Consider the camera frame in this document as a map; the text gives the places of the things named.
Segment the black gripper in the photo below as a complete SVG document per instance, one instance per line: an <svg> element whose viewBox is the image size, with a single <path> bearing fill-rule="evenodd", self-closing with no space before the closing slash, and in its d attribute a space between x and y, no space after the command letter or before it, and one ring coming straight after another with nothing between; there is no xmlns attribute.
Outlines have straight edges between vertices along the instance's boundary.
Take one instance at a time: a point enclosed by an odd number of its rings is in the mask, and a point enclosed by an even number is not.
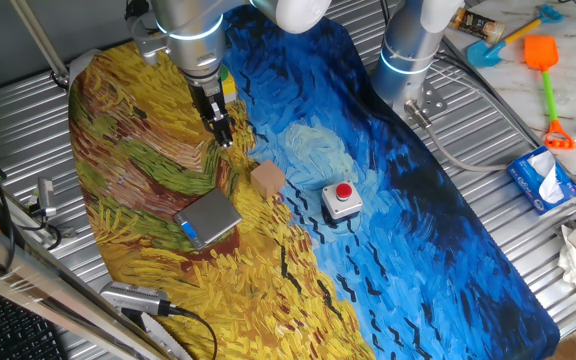
<svg viewBox="0 0 576 360"><path fill-rule="evenodd" d="M218 79L207 82L188 84L194 107L199 112L202 122L207 125L213 122L213 135L223 148L233 144L231 121L225 108L222 83Z"/></svg>

